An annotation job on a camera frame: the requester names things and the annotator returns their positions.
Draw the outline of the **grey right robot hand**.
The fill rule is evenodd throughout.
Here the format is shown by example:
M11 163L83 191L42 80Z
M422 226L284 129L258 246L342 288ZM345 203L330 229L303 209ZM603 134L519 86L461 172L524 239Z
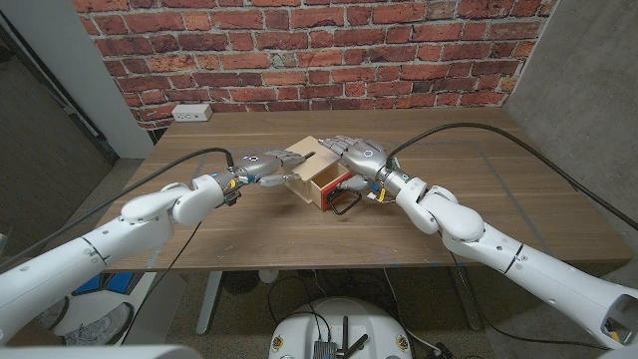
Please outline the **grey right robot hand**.
M411 179L393 164L386 164L388 154L372 140L336 136L318 143L338 155L353 176L340 182L338 189L363 189L374 184L390 195L396 195Z

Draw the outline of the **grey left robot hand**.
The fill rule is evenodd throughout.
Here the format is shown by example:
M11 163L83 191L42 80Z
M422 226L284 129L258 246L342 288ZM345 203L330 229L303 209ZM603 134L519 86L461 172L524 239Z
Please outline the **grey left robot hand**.
M273 187L298 180L300 175L278 175L281 168L292 169L307 160L306 157L285 150L273 150L263 154L248 155L234 162L231 168L211 176L224 191L243 185L258 183L264 187Z

